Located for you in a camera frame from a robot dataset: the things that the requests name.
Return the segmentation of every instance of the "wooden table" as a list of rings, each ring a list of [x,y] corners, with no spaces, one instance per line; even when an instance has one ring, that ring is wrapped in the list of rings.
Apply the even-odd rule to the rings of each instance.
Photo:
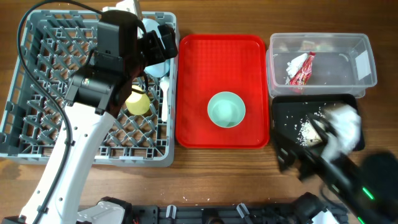
[[[16,29],[35,0],[0,3],[0,113],[4,109],[17,58]],[[84,0],[102,9],[116,2]],[[269,44],[276,32],[354,32],[367,34],[378,83],[359,99],[366,150],[355,162],[380,150],[398,156],[398,2],[382,1],[185,1],[148,0],[143,11],[170,11],[182,37],[188,34],[255,34]],[[78,9],[50,4],[46,9]],[[0,159],[0,217],[18,215],[32,195],[44,166],[23,166]],[[301,183],[295,174],[280,174],[269,144],[260,150],[175,148],[168,168],[93,166],[81,205],[110,196],[134,205],[232,205],[292,201],[305,192],[318,193],[320,180]]]

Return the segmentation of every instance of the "red wrapper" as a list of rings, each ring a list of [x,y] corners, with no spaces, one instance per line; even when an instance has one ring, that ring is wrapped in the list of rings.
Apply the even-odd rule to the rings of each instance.
[[[314,52],[310,52],[305,59],[303,66],[289,82],[290,85],[305,85],[312,74],[312,60],[315,57]]]

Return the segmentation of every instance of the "yellow cup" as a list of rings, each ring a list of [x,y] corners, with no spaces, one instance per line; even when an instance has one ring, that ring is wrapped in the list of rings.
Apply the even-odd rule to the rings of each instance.
[[[133,85],[133,89],[142,91],[139,86]],[[127,110],[134,115],[142,115],[149,110],[150,100],[146,94],[139,94],[131,92],[131,95],[126,100]]]

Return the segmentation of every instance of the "white label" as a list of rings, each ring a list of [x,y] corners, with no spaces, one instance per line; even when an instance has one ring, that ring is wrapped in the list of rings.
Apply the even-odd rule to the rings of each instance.
[[[333,214],[327,210],[326,212],[321,211],[318,215],[312,218],[313,224],[338,224]]]
[[[368,51],[365,50],[355,58],[356,71],[358,72],[358,80],[363,79],[371,73],[371,65],[369,64]]]

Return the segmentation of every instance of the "dish rack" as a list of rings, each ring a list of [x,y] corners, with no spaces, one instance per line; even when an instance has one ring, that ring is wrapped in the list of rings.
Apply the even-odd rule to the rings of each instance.
[[[160,25],[174,28],[178,46],[177,19],[170,12],[142,12]],[[36,10],[26,22],[22,52],[39,83],[64,107],[68,78],[96,46],[99,15],[91,11]],[[175,95],[178,56],[170,62],[168,120],[163,122],[163,93],[159,78],[149,76],[150,110],[130,115],[125,106],[104,138],[94,164],[165,167],[174,159]],[[133,85],[143,86],[141,79]],[[20,164],[46,164],[50,158],[61,117],[28,77],[17,59],[6,107],[0,125],[0,157]]]

